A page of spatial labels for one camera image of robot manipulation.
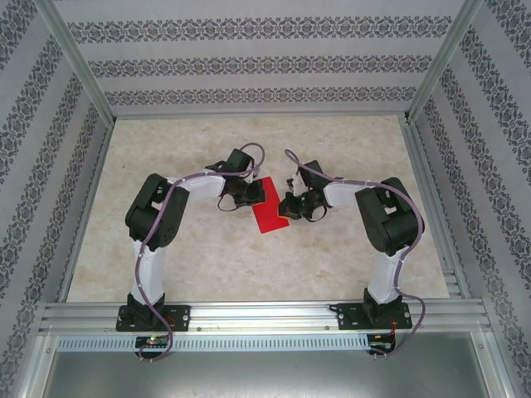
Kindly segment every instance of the metal extrusion bar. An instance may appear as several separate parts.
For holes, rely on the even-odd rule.
[[[42,397],[56,353],[56,336],[37,336],[17,394],[19,398]]]
[[[483,4],[481,0],[465,0],[463,2],[461,9],[455,16],[454,21],[441,44],[441,47],[439,47],[439,51],[435,55],[433,62],[428,68],[428,71],[424,75],[424,79],[413,97],[412,104],[408,110],[409,121],[417,120],[419,114],[421,114],[422,108],[424,108],[425,103],[428,101],[428,98],[430,98],[433,88],[436,86],[443,70],[446,68],[446,65],[448,65],[455,49],[459,45],[459,41],[474,19],[475,14],[480,9],[481,4]]]
[[[412,161],[413,172],[418,182],[419,192],[421,193],[426,209],[437,254],[443,257],[443,269],[446,267],[455,271],[460,294],[463,298],[470,298],[470,291],[468,290],[465,275],[459,262],[459,256],[455,251],[454,242],[451,239],[450,230],[446,224],[445,214],[436,192],[435,182],[431,176],[426,156],[421,150],[417,128],[414,124],[410,125],[403,123],[403,121],[401,121],[400,125],[402,127],[402,135],[406,143],[406,148]]]
[[[96,165],[94,179],[92,180],[92,183],[90,184],[90,187],[89,187],[90,189],[89,198],[87,199],[87,202],[85,204],[85,209],[83,210],[83,214],[81,215],[79,233],[76,235],[76,238],[74,240],[74,247],[72,248],[72,255],[68,261],[68,265],[66,266],[65,278],[63,279],[64,282],[63,282],[63,285],[61,286],[61,291],[59,292],[59,297],[58,297],[58,300],[62,303],[64,303],[66,301],[66,298],[68,297],[70,285],[71,285],[72,279],[74,278],[74,271],[76,270],[77,260],[79,259],[80,252],[81,252],[81,244],[83,243],[83,238],[85,237],[86,227],[89,225],[90,212],[92,211],[92,206],[94,205],[94,200],[96,198],[96,191],[98,190],[98,186],[100,185],[101,173],[103,172],[103,165],[105,163],[105,159],[107,158],[107,152],[109,152],[110,140],[113,135],[113,130],[114,130],[114,122],[112,122],[107,127],[107,131],[105,132],[105,141],[103,144],[103,151]]]
[[[81,80],[83,88],[89,95],[90,100],[98,109],[100,117],[105,121],[105,124],[112,124],[114,122],[114,114],[110,108],[109,101],[105,98],[104,91],[100,88],[89,64],[86,62],[83,54],[81,54],[81,50],[77,46],[70,29],[57,10],[55,2],[53,0],[36,0],[35,5],[41,17],[50,28],[51,33],[53,33],[53,36],[61,46],[72,69]]]
[[[515,398],[516,395],[499,352],[498,344],[494,339],[494,333],[471,332],[470,336],[489,396]]]
[[[263,118],[338,118],[348,116],[397,116],[404,115],[403,110],[359,110],[359,111],[302,111],[302,112],[241,112],[227,111],[204,113],[202,111],[176,114],[123,114],[117,120],[160,120],[160,119],[263,119]]]
[[[187,335],[274,335],[352,333],[339,331],[333,303],[327,302],[181,303],[192,306]],[[407,302],[413,324],[421,305]],[[46,306],[40,335],[100,336],[126,335],[116,332],[120,303],[50,303]],[[476,298],[432,298],[426,300],[426,317],[419,332],[478,332],[491,330],[485,306]],[[378,334],[387,330],[359,330]],[[397,331],[408,333],[408,330]]]
[[[444,269],[442,271],[442,274],[445,277],[446,288],[448,289],[448,294],[450,295],[450,297],[462,297],[459,287],[459,281],[455,276],[455,271]]]

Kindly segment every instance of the marble floor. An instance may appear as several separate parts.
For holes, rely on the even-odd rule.
[[[150,173],[182,177],[250,141],[264,145],[261,177],[273,178],[281,198],[295,170],[284,155],[291,148],[332,176],[399,177],[424,214],[394,116],[119,121],[68,301],[125,301],[134,251],[124,218]],[[259,157],[254,148],[249,153]],[[187,207],[168,248],[164,288],[168,301],[360,299],[372,268],[373,248],[353,209],[334,208],[318,223],[292,221],[262,235],[250,207],[223,213],[213,198]],[[404,291],[448,297],[429,227],[404,272]]]

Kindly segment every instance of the damask pattern wall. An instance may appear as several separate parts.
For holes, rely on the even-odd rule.
[[[461,4],[56,2],[118,116],[405,111]]]
[[[417,129],[517,396],[531,396],[531,2],[485,1]]]
[[[107,126],[30,0],[0,1],[0,397],[56,301]]]

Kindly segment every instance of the red block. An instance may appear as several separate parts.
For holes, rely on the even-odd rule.
[[[256,223],[262,234],[290,226],[290,222],[279,217],[280,198],[271,177],[262,178],[262,186],[265,191],[265,202],[254,205]]]

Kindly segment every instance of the robotic arm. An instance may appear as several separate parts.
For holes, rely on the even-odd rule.
[[[323,173],[319,163],[305,164],[312,170]],[[417,237],[418,224],[411,207],[397,194],[383,187],[331,182],[311,171],[299,167],[288,180],[291,192],[279,204],[279,216],[298,220],[313,220],[314,211],[330,207],[350,206],[358,208],[365,232],[374,249],[373,276],[363,295],[363,314],[367,322],[351,323],[363,327],[388,325],[397,312],[403,310],[402,296],[394,285],[394,277],[402,254]],[[395,177],[382,181],[407,195],[406,188]]]
[[[140,255],[142,242],[146,239],[159,214],[157,204],[162,203],[170,187],[177,181],[177,178],[164,178],[158,174],[151,174],[146,179],[127,212],[125,224],[129,228],[129,236],[134,241],[135,254],[137,257],[141,256],[140,288],[159,313],[165,313],[163,264],[166,249],[178,233],[186,206],[209,197],[223,197],[226,194],[232,196],[236,208],[266,201],[261,181],[255,180],[257,174],[255,175],[253,171],[243,176],[217,174],[243,173],[254,166],[255,161],[251,156],[240,149],[234,149],[226,161],[207,166],[204,175],[190,178],[179,184],[168,199],[162,218],[152,238],[146,244],[144,253]],[[146,305],[139,286],[134,283],[127,298],[127,305],[120,309],[117,329],[154,330],[158,325],[159,321]]]

